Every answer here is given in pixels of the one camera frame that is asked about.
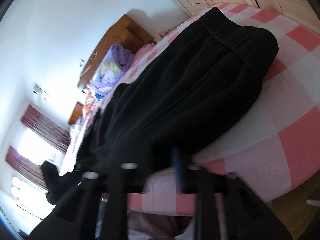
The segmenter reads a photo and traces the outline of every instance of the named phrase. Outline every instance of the pillow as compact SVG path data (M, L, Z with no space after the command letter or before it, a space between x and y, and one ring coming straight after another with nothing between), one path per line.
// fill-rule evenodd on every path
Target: pillow
M79 116L77 121L70 126L69 134L72 141L75 141L76 135L79 133L79 128L82 120L83 120L82 116Z
M87 98L85 99L85 103L82 107L82 116L87 118L91 112L91 107L96 103L95 97L89 92Z
M114 88L131 66L133 57L134 54L122 45L111 45L91 79L90 87L95 98L101 100Z
M140 48L133 57L132 65L137 64L146 53L152 50L154 45L154 43L148 43Z

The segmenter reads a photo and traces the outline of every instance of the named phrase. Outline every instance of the air conditioner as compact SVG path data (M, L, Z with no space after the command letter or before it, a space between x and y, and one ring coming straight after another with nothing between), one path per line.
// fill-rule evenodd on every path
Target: air conditioner
M33 103L37 106L40 105L40 102L41 102L41 93L42 93L42 89L40 87L38 87L37 85L35 85L33 87Z

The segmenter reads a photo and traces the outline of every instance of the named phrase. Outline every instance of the wooden floor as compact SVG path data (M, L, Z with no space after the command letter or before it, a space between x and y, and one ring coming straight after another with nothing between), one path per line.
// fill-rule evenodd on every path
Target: wooden floor
M320 187L320 172L299 187L272 201L273 212L290 231L294 240L307 228L319 209L306 203L308 194L317 187Z

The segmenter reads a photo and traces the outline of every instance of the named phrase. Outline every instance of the purple blanket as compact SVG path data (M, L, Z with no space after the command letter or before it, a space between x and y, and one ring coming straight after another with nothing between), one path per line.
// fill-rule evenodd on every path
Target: purple blanket
M134 54L122 45L111 45L91 81L91 88L98 100L108 94L118 83L121 76L130 67L133 57Z

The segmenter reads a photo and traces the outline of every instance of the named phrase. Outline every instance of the wooden cabinet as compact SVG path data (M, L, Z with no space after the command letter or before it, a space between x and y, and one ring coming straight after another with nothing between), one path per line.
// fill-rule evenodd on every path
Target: wooden cabinet
M70 116L70 119L68 122L69 125L74 124L77 121L78 117L82 115L82 108L83 108L83 104L81 104L80 102L77 102Z

